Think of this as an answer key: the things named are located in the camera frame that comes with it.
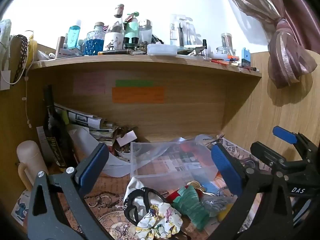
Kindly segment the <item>wooden shelf board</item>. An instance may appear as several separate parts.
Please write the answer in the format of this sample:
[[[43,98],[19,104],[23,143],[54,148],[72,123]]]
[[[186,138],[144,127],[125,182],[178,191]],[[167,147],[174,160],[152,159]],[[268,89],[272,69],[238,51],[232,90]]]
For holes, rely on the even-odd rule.
[[[182,56],[148,56],[148,55],[99,55],[69,57],[53,60],[36,61],[31,65],[32,70],[143,70],[143,71],[185,71],[212,72],[226,75],[247,75],[261,78],[260,72],[235,66],[223,66],[218,63]]]

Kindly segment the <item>dark wine bottle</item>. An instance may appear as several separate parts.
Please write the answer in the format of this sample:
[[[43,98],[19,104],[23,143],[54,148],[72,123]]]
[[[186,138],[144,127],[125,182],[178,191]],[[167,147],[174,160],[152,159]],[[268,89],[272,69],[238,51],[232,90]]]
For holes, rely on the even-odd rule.
[[[74,147],[62,115],[57,113],[54,105],[52,85],[44,88],[44,106],[46,107],[43,123],[44,133],[59,168],[77,167]]]

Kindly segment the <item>cream plastic mug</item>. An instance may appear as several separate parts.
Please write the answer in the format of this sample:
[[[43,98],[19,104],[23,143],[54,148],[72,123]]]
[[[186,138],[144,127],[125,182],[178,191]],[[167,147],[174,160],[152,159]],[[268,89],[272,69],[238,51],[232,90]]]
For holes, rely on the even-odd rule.
[[[41,151],[36,142],[27,140],[17,146],[19,160],[18,175],[28,191],[31,191],[40,171],[49,174]]]

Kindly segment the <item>blue liquid glass bottle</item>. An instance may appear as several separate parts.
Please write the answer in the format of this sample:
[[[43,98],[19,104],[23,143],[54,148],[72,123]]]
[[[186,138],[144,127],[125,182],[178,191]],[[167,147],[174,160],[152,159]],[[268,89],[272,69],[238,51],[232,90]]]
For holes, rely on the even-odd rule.
[[[97,55],[100,51],[103,51],[104,38],[104,23],[96,22],[93,30],[87,34],[84,54],[92,56]]]

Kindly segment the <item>green knitted cloth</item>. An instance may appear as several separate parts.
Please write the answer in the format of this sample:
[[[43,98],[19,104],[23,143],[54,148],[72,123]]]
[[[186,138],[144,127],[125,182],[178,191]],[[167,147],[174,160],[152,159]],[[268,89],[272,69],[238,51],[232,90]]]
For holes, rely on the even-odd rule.
[[[199,196],[192,185],[182,187],[172,206],[182,215],[187,216],[197,230],[202,231],[208,223],[209,212],[201,205]]]

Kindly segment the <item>pink striped curtain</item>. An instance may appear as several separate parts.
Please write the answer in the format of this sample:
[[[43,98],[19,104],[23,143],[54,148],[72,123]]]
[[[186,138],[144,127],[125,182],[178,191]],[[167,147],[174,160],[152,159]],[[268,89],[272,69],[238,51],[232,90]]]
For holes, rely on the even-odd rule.
[[[319,20],[305,0],[232,0],[240,11],[260,21],[269,36],[268,74],[277,88],[298,83],[317,63]]]

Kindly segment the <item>blue plastic block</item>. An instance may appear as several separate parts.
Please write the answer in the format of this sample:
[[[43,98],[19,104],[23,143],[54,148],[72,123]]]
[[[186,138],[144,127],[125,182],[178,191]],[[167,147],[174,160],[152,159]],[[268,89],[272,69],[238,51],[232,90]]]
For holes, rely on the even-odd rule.
[[[241,66],[250,67],[251,66],[251,54],[249,50],[243,48],[241,51]]]

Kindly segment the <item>floral fabric scrunchie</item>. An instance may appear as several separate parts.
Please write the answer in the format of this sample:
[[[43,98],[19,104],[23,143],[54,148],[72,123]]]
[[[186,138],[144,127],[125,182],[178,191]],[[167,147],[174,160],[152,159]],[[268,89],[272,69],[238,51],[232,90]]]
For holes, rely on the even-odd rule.
[[[182,225],[181,214],[169,203],[154,204],[137,224],[135,237],[169,239],[180,232]]]

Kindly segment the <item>gold drawstring pouch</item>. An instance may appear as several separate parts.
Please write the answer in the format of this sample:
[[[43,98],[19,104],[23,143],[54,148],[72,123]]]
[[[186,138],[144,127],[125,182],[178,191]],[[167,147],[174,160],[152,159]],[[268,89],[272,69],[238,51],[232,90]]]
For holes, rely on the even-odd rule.
[[[200,191],[202,191],[202,192],[206,192],[206,188],[203,187],[203,186],[202,186],[198,181],[196,181],[196,180],[193,180],[193,181],[188,182],[187,185],[188,185],[188,186],[191,185],[191,186],[194,187],[194,189],[198,189],[198,190],[200,190]]]

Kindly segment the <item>silver grey mesh pouch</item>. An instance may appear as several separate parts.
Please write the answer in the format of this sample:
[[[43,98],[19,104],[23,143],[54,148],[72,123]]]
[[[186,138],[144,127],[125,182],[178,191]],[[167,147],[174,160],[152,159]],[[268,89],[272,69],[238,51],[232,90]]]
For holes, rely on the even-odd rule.
[[[216,196],[204,194],[200,198],[200,204],[209,213],[210,217],[216,217],[220,212],[227,209],[228,205],[234,204],[237,197],[235,196]]]

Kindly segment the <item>green sticky note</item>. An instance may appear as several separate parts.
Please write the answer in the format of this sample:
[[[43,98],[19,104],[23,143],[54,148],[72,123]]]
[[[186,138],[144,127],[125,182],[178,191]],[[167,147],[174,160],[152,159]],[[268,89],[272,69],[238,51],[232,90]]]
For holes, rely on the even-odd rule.
[[[152,80],[116,80],[116,87],[153,87]]]

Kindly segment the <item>white pouch with black strap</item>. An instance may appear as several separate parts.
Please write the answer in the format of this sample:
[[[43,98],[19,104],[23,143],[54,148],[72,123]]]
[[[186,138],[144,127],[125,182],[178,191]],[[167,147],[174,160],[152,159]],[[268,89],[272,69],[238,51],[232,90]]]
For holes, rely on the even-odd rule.
[[[144,186],[136,177],[131,178],[123,201],[124,215],[130,223],[138,225],[152,205],[161,203],[167,203],[167,200],[159,192]]]

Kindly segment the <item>red felt pouch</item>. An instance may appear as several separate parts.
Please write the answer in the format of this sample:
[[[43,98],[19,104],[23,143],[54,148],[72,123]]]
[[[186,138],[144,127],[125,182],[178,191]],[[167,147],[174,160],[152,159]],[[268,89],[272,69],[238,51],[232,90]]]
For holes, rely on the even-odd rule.
[[[199,203],[203,192],[192,185],[183,186],[182,188],[169,194],[166,198],[167,202],[170,204],[182,204],[182,203]]]

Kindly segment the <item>yellow sponge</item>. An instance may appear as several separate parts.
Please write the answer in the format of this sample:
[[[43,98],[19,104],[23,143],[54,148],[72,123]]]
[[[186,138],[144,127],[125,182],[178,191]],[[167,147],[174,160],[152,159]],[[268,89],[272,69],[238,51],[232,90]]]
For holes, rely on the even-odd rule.
[[[233,207],[233,203],[227,204],[225,206],[225,208],[218,213],[217,220],[219,222],[222,222],[224,220],[224,218],[227,216],[227,214],[229,213],[229,211],[231,210],[232,207]]]

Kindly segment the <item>light blue bottle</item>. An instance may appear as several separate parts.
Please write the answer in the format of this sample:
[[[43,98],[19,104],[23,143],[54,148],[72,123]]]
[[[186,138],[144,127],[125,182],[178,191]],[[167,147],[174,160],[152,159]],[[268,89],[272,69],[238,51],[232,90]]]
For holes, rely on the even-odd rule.
[[[74,25],[69,27],[67,37],[67,48],[75,48],[78,44],[78,38],[80,34],[81,21],[78,20]]]

